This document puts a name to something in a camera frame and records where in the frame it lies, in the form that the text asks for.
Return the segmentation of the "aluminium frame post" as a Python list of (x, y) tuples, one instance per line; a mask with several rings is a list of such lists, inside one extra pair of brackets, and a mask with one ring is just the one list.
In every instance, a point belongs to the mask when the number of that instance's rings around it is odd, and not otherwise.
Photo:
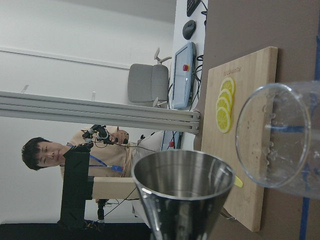
[(200, 113), (1, 91), (2, 117), (112, 125), (191, 134), (200, 131)]

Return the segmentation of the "black teleoperation controller left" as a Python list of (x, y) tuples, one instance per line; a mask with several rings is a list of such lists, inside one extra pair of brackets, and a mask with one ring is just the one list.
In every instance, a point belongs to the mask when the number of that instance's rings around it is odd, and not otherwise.
[(86, 229), (95, 229), (99, 232), (102, 232), (105, 228), (105, 212), (104, 207), (109, 199), (97, 199), (97, 221), (85, 220)]

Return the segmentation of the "black teleoperation controller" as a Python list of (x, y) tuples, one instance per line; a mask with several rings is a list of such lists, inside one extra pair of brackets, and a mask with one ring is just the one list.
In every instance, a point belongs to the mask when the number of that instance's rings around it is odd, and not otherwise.
[(129, 143), (129, 133), (118, 126), (94, 124), (87, 130), (82, 130), (82, 139), (85, 143), (103, 143), (105, 145), (126, 145)]
[(99, 232), (102, 232), (105, 228), (105, 212), (104, 207), (109, 199), (97, 199), (97, 221), (85, 220), (86, 229), (95, 229)]

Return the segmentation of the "steel cocktail jigger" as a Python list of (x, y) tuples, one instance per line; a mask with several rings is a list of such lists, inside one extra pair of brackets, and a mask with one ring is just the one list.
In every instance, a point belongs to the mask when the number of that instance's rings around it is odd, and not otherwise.
[(234, 185), (232, 168), (201, 151), (169, 150), (131, 171), (155, 240), (207, 240)]

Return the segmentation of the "wooden post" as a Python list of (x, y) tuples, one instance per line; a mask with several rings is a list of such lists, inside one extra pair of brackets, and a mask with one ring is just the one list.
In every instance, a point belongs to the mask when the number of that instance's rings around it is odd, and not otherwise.
[(138, 199), (139, 193), (132, 177), (94, 177), (93, 199)]

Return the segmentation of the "bamboo cutting board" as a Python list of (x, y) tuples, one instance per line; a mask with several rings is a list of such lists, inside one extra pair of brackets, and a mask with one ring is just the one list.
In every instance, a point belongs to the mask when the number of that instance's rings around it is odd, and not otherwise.
[[(270, 130), (265, 125), (272, 106), (265, 97), (249, 105), (245, 102), (259, 87), (274, 83), (277, 58), (278, 49), (269, 46), (208, 71), (201, 150), (229, 164), (243, 182), (242, 187), (232, 188), (224, 208), (252, 232), (260, 230), (264, 188), (246, 175), (242, 164), (253, 173), (266, 170), (262, 160), (268, 152)], [(235, 93), (231, 128), (222, 133), (216, 124), (216, 102), (221, 83), (227, 77), (234, 79)]]

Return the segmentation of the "blue teach pendant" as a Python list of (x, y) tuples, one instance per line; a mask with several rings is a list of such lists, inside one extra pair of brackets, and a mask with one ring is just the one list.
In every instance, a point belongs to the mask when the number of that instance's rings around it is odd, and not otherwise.
[(162, 137), (161, 151), (177, 150), (181, 148), (183, 132), (165, 130)]
[(196, 46), (190, 41), (174, 55), (172, 109), (186, 109), (193, 97)]

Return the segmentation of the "seated person in beige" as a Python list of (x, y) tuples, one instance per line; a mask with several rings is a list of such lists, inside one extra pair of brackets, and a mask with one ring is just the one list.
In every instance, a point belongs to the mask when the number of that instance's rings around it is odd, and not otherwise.
[(106, 126), (111, 143), (98, 143), (89, 148), (83, 138), (88, 130), (81, 129), (66, 145), (42, 137), (32, 138), (22, 147), (22, 161), (35, 171), (59, 166), (63, 174), (66, 163), (88, 157), (89, 176), (128, 178), (132, 175), (132, 165), (138, 160), (161, 151), (164, 137), (163, 131), (157, 131), (131, 142), (125, 130), (118, 126)]

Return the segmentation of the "black panel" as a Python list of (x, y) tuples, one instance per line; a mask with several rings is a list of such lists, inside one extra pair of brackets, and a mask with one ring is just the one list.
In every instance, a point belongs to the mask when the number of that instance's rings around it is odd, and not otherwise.
[(6, 223), (0, 225), (2, 240), (148, 240), (151, 230), (143, 223), (106, 223), (94, 228), (68, 230), (57, 223)]

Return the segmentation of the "yellow plastic knife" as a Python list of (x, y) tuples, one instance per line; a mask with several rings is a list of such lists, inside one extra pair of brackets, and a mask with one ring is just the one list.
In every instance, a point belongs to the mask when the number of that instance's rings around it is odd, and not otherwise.
[(242, 188), (244, 186), (243, 181), (238, 176), (234, 177), (234, 183), (233, 184), (235, 186), (239, 187), (239, 188)]

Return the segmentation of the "black computer mouse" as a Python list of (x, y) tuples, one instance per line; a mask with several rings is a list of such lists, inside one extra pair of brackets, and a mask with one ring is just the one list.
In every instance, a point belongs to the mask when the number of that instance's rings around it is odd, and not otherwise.
[(197, 28), (194, 20), (187, 21), (182, 28), (182, 36), (185, 40), (190, 40)]

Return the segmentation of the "black teleoperation controller right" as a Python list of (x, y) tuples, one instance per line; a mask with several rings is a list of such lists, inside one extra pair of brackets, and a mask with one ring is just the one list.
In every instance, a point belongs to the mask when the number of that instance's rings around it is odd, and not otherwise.
[(129, 133), (118, 126), (94, 124), (87, 130), (82, 130), (82, 139), (85, 143), (103, 143), (105, 145), (126, 145), (129, 143)]

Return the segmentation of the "black keyboard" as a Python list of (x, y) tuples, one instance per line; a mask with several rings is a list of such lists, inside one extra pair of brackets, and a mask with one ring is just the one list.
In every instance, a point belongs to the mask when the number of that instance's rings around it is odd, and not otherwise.
[(201, 0), (187, 0), (186, 1), (186, 16), (190, 17), (196, 10)]

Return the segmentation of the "clear wine glass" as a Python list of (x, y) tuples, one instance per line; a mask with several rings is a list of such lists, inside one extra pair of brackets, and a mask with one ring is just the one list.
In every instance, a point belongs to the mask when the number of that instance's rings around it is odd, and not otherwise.
[(282, 192), (320, 197), (320, 83), (317, 80), (272, 83), (259, 87), (246, 100), (248, 106), (265, 97), (271, 114), (266, 170), (253, 173), (242, 164), (256, 184)]

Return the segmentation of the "grey office chair right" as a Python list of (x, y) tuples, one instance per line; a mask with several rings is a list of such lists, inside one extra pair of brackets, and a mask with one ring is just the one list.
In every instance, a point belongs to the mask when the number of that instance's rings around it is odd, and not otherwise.
[(168, 103), (169, 69), (163, 62), (171, 57), (159, 58), (160, 48), (154, 54), (157, 64), (134, 63), (129, 68), (127, 96), (131, 103), (152, 103), (160, 108)]

